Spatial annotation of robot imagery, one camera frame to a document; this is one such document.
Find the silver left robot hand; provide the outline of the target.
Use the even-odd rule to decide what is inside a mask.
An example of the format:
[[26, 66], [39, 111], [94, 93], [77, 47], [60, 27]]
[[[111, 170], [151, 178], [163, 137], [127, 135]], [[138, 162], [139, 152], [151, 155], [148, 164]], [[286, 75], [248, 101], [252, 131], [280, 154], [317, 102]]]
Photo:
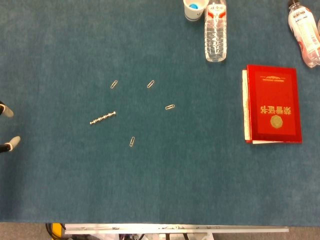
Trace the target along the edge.
[[[2, 101], [0, 102], [0, 114], [1, 115], [4, 114], [8, 118], [12, 118], [14, 116], [14, 112]], [[12, 152], [13, 149], [15, 149], [17, 145], [20, 143], [20, 141], [21, 141], [20, 136], [13, 137], [9, 142], [6, 142], [0, 145], [0, 152], [1, 153]]]

